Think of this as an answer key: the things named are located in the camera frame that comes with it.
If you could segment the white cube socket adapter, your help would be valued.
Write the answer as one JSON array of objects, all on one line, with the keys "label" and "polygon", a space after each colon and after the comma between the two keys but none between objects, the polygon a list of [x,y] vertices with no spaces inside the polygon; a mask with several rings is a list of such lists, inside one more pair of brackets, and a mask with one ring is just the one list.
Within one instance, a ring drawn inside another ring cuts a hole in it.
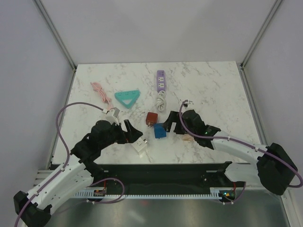
[{"label": "white cube socket adapter", "polygon": [[148,147],[147,140],[140,137],[137,141],[132,143],[132,147],[136,150],[139,157],[143,157]]}]

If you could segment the blue cube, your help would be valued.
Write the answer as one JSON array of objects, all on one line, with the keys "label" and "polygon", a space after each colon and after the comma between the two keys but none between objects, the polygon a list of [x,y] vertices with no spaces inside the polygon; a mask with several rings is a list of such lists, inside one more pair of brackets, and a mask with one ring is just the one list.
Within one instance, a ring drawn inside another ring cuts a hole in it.
[{"label": "blue cube", "polygon": [[154,124],[154,136],[156,139],[165,138],[167,136],[166,130],[164,129],[162,123]]}]

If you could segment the orange patterned block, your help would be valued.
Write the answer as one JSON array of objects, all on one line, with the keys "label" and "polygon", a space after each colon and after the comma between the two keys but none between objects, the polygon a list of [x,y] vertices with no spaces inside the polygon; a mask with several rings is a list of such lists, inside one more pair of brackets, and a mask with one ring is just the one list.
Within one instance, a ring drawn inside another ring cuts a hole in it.
[{"label": "orange patterned block", "polygon": [[147,116],[146,116],[146,125],[149,127],[152,127],[153,125],[155,125],[158,121],[158,114],[157,113],[153,113],[153,112],[148,112]]}]

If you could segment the pink plug adapter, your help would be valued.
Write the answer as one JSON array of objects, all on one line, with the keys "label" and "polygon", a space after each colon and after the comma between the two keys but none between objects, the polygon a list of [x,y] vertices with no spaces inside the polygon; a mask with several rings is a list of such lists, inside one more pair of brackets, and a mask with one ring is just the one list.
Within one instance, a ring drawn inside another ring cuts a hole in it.
[{"label": "pink plug adapter", "polygon": [[182,140],[183,140],[183,141],[188,141],[188,142],[193,142],[193,141],[194,141],[194,138],[193,138],[192,136],[190,136],[190,135],[184,135],[184,136],[182,137]]}]

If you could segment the teal triangular power strip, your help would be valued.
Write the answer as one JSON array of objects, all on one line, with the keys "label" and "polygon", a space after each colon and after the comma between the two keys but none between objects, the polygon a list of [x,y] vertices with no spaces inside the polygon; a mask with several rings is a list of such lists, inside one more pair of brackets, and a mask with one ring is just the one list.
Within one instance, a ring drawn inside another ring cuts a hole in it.
[{"label": "teal triangular power strip", "polygon": [[115,93],[115,99],[127,109],[133,107],[139,96],[139,90],[121,91]]}]

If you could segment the purple power strip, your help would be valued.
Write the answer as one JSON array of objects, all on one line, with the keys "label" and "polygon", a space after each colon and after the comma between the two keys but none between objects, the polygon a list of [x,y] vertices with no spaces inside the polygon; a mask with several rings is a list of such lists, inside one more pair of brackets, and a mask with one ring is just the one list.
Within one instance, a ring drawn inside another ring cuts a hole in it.
[{"label": "purple power strip", "polygon": [[157,86],[157,92],[166,91],[167,85],[166,85],[166,73],[164,70],[158,70],[157,76],[156,76],[156,86]]}]

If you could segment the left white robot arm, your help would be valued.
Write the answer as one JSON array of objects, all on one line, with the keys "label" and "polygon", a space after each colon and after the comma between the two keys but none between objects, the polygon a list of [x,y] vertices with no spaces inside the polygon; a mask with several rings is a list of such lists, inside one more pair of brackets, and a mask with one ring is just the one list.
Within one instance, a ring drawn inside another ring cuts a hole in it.
[{"label": "left white robot arm", "polygon": [[55,210],[77,191],[101,185],[104,171],[95,163],[101,151],[115,143],[134,143],[143,135],[128,120],[124,123],[125,131],[120,124],[96,122],[91,132],[68,152],[63,164],[28,192],[17,192],[13,198],[18,215],[15,226],[22,220],[29,227],[43,227]]}]

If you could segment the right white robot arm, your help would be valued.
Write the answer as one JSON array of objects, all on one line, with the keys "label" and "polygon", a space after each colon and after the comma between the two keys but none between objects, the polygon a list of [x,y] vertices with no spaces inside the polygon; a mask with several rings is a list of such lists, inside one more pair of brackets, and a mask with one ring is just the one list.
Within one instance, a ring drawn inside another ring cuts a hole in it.
[{"label": "right white robot arm", "polygon": [[170,112],[163,123],[165,131],[169,132],[173,123],[176,124],[176,134],[188,134],[202,147],[246,161],[245,164],[225,163],[223,170],[217,174],[217,181],[222,186],[232,182],[248,182],[261,184],[271,193],[283,195],[298,173],[296,165],[279,144],[266,146],[231,137],[221,129],[205,124],[194,110],[182,114]]}]

